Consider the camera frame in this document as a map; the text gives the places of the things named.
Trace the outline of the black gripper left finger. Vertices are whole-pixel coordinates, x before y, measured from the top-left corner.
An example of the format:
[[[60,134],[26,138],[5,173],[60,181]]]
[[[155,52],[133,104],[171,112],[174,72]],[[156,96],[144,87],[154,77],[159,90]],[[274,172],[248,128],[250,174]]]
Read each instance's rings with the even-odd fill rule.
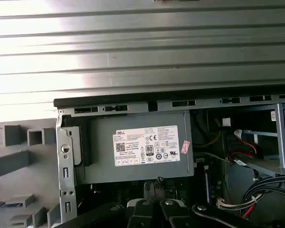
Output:
[[[106,203],[58,225],[59,228],[154,228],[155,204],[147,199],[133,199],[129,207]]]

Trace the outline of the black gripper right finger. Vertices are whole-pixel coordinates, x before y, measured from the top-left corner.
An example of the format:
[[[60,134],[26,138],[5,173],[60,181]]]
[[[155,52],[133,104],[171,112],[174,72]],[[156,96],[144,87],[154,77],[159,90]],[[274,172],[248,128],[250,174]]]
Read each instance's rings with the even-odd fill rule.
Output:
[[[173,200],[163,200],[160,206],[172,228],[255,228],[251,221],[213,206],[195,204],[190,209]]]

